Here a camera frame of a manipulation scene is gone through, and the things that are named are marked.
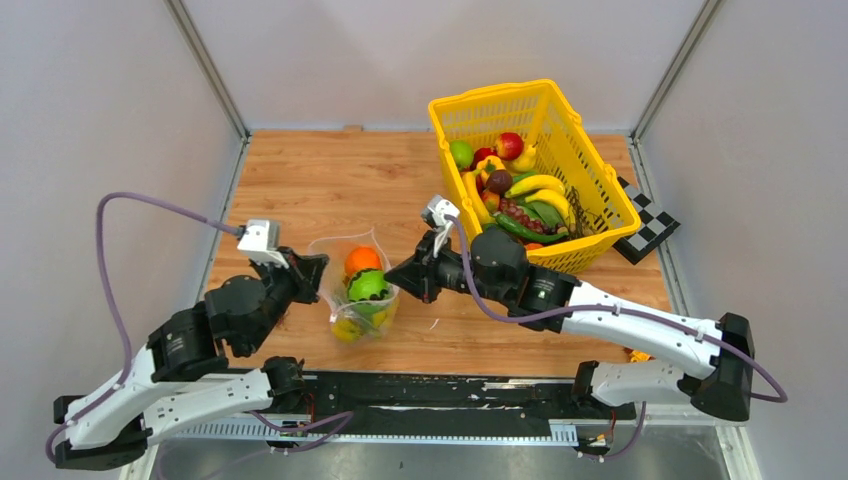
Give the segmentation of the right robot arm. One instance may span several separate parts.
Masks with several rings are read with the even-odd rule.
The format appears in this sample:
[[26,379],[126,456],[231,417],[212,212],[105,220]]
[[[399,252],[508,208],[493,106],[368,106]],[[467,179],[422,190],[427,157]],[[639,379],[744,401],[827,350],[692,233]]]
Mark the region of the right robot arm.
[[442,290],[493,301],[506,323],[578,334],[649,355],[647,362],[585,361],[571,388],[584,417],[632,402],[689,403],[712,417],[745,422],[751,413],[753,339],[747,318],[675,315],[627,301],[576,277],[531,263],[525,248],[498,229],[459,252],[426,233],[414,254],[385,278],[424,303]]

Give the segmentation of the yellow bell pepper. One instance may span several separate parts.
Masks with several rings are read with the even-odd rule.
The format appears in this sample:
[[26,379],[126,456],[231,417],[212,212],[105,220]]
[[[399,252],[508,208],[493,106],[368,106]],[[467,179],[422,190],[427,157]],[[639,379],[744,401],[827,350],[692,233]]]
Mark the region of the yellow bell pepper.
[[474,172],[486,183],[494,172],[504,169],[505,166],[500,157],[497,155],[488,155],[477,164]]

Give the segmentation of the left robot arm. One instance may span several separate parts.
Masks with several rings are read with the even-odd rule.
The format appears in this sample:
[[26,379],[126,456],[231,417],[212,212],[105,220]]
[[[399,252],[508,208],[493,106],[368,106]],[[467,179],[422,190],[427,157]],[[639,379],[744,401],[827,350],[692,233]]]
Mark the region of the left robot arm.
[[268,408],[298,411],[307,389],[303,364],[293,357],[274,357],[202,390],[186,389],[225,372],[231,356],[255,354],[292,304],[318,302],[329,256],[299,255],[288,247],[276,251],[280,263],[252,262],[254,275],[233,276],[173,314],[115,379],[87,396],[58,397],[54,421],[64,439],[48,443],[55,467],[111,470],[210,420]]

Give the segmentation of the orange fruit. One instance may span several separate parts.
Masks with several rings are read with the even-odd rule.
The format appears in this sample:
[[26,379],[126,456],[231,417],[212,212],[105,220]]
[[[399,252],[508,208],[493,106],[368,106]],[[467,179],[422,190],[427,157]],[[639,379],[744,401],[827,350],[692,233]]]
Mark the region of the orange fruit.
[[368,246],[353,248],[344,261],[344,272],[347,277],[367,269],[383,269],[382,257],[378,251]]

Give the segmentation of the small watermelon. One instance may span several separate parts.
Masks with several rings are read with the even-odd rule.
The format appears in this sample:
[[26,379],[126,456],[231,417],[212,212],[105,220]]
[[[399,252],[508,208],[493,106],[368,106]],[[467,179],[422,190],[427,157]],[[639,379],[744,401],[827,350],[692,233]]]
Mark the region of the small watermelon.
[[347,286],[347,296],[353,303],[353,310],[363,316],[381,311],[384,308],[382,301],[388,300],[391,294],[383,270],[360,271],[350,278]]

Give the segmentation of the clear zip top bag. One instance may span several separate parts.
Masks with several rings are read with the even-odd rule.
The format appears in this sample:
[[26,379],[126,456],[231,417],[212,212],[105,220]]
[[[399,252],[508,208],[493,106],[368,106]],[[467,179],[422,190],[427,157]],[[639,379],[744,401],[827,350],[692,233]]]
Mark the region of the clear zip top bag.
[[319,293],[330,308],[335,338],[355,344],[385,337],[399,306],[399,288],[385,278],[391,264],[375,230],[319,238],[309,252],[329,259]]

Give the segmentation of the yellow plastic basket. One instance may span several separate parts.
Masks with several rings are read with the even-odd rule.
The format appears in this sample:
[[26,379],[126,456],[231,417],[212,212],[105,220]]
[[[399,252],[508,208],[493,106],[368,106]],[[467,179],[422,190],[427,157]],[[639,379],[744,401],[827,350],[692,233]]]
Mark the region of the yellow plastic basket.
[[537,150],[535,168],[574,188],[588,216],[590,235],[533,250],[531,262],[578,274],[619,239],[636,233],[641,219],[605,163],[559,87],[549,79],[502,83],[432,100],[428,111],[436,134],[448,198],[460,211],[468,238],[482,227],[451,155],[449,144],[464,140],[475,148],[492,146],[507,131],[520,134]]

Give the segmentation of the yellow banana bunch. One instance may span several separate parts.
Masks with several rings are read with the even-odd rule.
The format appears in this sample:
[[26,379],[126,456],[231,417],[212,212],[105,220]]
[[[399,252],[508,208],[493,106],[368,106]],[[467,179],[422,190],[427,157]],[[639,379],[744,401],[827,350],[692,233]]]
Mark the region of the yellow banana bunch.
[[365,301],[343,305],[331,314],[331,332],[338,340],[349,344],[383,338],[392,326],[397,307],[396,301]]

